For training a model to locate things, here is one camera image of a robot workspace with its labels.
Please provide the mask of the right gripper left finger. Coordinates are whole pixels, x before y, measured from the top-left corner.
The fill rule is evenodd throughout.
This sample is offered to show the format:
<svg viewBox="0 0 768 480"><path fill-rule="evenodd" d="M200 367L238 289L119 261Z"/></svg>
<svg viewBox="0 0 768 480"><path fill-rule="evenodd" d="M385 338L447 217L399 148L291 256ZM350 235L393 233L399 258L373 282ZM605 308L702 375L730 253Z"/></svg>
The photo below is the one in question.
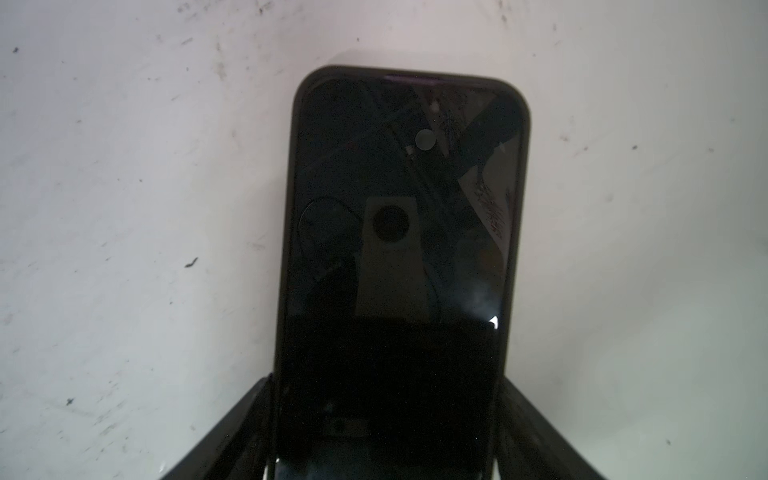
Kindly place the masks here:
<svg viewBox="0 0 768 480"><path fill-rule="evenodd" d="M260 379L163 480L261 479L270 442L273 380Z"/></svg>

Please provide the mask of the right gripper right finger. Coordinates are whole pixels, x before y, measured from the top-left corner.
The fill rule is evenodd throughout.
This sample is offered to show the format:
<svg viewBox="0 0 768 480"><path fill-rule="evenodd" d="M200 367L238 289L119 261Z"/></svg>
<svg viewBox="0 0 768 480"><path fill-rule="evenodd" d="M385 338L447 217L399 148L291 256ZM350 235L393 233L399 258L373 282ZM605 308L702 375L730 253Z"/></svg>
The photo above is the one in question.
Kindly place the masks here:
<svg viewBox="0 0 768 480"><path fill-rule="evenodd" d="M507 378L500 381L497 413L502 479L604 479Z"/></svg>

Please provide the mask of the phone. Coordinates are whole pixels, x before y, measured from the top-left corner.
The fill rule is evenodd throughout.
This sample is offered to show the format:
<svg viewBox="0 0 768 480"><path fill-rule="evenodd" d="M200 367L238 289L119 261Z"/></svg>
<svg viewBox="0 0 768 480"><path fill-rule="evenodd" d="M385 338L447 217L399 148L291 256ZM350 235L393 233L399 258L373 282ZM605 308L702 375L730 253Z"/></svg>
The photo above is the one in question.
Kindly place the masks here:
<svg viewBox="0 0 768 480"><path fill-rule="evenodd" d="M327 66L293 105L272 479L487 479L530 112L491 78Z"/></svg>

